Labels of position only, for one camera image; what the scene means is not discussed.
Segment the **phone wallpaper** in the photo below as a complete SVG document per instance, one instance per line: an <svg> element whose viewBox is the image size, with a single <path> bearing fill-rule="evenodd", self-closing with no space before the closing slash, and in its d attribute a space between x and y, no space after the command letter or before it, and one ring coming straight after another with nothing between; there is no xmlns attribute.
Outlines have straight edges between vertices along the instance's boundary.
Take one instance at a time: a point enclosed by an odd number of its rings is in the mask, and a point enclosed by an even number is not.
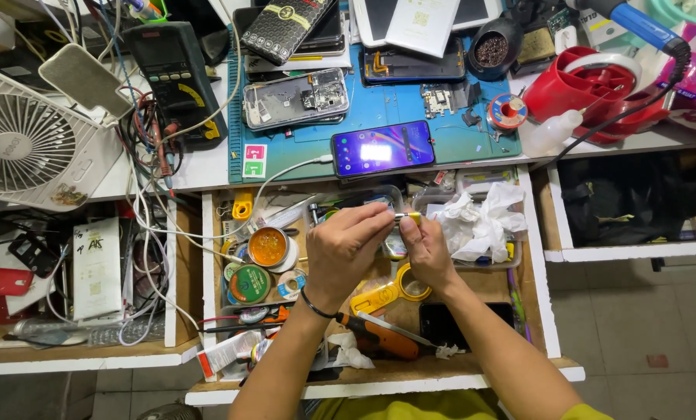
<svg viewBox="0 0 696 420"><path fill-rule="evenodd" d="M430 164L434 149L429 138L425 121L336 135L333 146L337 172L351 177Z"/></svg>

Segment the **hand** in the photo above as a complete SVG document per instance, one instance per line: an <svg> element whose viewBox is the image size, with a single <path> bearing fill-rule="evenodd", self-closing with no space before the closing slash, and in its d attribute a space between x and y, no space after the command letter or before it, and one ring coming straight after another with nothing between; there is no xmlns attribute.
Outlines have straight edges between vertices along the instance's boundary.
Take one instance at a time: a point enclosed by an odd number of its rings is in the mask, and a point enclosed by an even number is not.
<svg viewBox="0 0 696 420"><path fill-rule="evenodd" d="M312 229L306 236L309 301L330 315L340 310L393 227L394 214L387 204L372 203L344 208Z"/></svg>
<svg viewBox="0 0 696 420"><path fill-rule="evenodd" d="M446 286L459 278L446 248L441 224L421 217L420 226L409 217L399 222L402 241L408 248L410 269L416 279L443 295Z"/></svg>

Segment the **white fan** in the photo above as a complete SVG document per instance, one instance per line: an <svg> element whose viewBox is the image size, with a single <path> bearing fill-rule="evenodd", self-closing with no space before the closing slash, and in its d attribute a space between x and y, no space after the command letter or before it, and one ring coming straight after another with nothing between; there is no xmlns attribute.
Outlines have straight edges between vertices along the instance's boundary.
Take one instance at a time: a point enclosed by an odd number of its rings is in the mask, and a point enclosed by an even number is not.
<svg viewBox="0 0 696 420"><path fill-rule="evenodd" d="M0 200L73 210L121 151L113 130L0 74Z"/></svg>

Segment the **digital multimeter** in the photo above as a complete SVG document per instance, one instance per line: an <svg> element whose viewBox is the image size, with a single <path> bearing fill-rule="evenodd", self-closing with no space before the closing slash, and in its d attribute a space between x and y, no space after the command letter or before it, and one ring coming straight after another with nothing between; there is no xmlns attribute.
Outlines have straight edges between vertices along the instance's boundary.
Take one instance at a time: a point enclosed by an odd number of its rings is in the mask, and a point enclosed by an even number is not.
<svg viewBox="0 0 696 420"><path fill-rule="evenodd" d="M218 110L200 45L189 22L143 24L122 32L124 43L151 85L166 125L192 127ZM228 137L219 113L184 135L188 149L212 149Z"/></svg>

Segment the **white tablet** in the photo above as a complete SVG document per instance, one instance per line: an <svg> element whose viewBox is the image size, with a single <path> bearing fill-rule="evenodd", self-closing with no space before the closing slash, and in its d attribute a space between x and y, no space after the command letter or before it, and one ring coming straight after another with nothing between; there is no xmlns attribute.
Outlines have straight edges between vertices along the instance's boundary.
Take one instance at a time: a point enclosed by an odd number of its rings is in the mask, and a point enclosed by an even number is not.
<svg viewBox="0 0 696 420"><path fill-rule="evenodd" d="M397 2L398 0L352 0L361 42L365 46L387 45L384 38L387 36ZM500 0L461 0L452 30L483 26L501 16L502 11Z"/></svg>

